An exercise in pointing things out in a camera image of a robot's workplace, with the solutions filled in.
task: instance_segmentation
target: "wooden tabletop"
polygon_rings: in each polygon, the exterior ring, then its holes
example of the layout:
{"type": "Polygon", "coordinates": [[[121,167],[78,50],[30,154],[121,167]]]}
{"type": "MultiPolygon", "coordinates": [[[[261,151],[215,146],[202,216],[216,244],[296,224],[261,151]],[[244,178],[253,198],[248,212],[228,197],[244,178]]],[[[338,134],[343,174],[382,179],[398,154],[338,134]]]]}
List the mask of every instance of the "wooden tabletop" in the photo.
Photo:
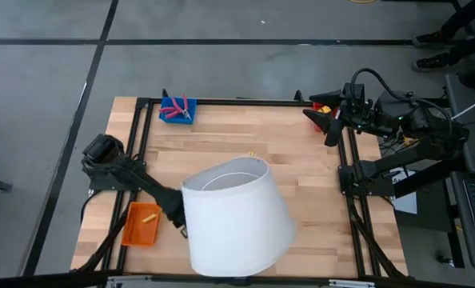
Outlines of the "wooden tabletop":
{"type": "MultiPolygon", "coordinates": [[[[129,137],[136,98],[114,100],[107,134],[124,144],[129,137]]],[[[193,125],[166,124],[154,106],[145,160],[147,173],[164,186],[180,187],[191,174],[232,158],[254,152],[271,166],[289,213],[297,225],[297,237],[289,251],[262,276],[357,277],[349,215],[337,180],[337,147],[323,145],[300,107],[213,106],[197,107],[193,125]]],[[[138,151],[142,111],[134,151],[138,151]]],[[[361,159],[380,158],[374,136],[357,135],[361,159]]],[[[71,268],[84,264],[108,233],[115,192],[105,191],[87,205],[71,268]]],[[[369,197],[374,236],[389,259],[407,273],[405,257],[392,206],[369,197]]],[[[148,194],[140,202],[153,202],[148,194]]],[[[117,238],[110,267],[116,266],[121,236],[117,238]]],[[[371,274],[367,245],[362,239],[366,270],[371,274]]],[[[155,244],[130,247],[126,273],[196,274],[190,266],[188,242],[174,226],[161,218],[155,244]]]]}

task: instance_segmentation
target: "black shoe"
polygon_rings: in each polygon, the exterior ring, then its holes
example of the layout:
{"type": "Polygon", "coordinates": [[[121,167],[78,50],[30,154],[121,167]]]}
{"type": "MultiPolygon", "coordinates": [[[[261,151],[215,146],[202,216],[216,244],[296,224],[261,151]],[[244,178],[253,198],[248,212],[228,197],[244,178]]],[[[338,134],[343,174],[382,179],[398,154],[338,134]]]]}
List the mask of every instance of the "black shoe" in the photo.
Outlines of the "black shoe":
{"type": "Polygon", "coordinates": [[[412,63],[412,70],[416,72],[430,72],[444,68],[449,64],[449,55],[447,53],[439,54],[435,57],[416,60],[412,63]]]}
{"type": "Polygon", "coordinates": [[[424,34],[415,36],[412,39],[412,44],[418,48],[432,47],[436,49],[444,48],[444,36],[440,31],[431,34],[424,34]]]}

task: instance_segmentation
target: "lampshade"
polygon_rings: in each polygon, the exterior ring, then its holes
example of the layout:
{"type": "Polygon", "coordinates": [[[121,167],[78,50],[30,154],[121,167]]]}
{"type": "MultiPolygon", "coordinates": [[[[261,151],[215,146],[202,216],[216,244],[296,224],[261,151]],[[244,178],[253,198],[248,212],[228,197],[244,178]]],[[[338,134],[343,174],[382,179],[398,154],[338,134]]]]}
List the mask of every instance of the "lampshade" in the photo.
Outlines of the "lampshade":
{"type": "Polygon", "coordinates": [[[191,266],[199,274],[256,274],[294,241],[294,221],[260,158],[235,158],[190,176],[182,197],[191,266]]]}

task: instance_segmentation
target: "orange tray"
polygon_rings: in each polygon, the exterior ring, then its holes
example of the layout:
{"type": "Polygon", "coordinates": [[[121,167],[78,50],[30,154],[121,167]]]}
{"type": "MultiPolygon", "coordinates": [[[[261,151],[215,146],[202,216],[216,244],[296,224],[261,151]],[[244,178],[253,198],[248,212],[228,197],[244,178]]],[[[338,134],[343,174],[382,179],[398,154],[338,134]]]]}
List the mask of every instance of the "orange tray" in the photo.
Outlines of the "orange tray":
{"type": "Polygon", "coordinates": [[[162,209],[155,203],[132,202],[127,214],[126,226],[122,236],[124,246],[152,246],[158,233],[159,218],[162,209]],[[156,217],[147,223],[142,220],[156,214],[156,217]]]}

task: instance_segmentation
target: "pliers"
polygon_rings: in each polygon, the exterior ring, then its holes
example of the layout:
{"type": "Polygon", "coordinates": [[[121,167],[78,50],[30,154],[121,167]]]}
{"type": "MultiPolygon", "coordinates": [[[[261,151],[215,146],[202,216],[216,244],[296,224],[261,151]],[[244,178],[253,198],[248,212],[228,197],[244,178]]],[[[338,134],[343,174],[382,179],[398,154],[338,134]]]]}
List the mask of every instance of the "pliers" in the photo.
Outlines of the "pliers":
{"type": "Polygon", "coordinates": [[[184,115],[184,118],[188,118],[189,120],[191,120],[191,117],[190,117],[190,113],[188,113],[188,99],[186,98],[186,96],[183,94],[181,94],[182,96],[182,100],[184,101],[184,109],[182,109],[178,104],[177,102],[175,101],[175,98],[172,98],[172,104],[174,104],[174,107],[165,107],[165,108],[161,108],[159,110],[159,113],[169,113],[166,115],[166,118],[167,119],[171,119],[179,114],[183,114],[184,115]]]}

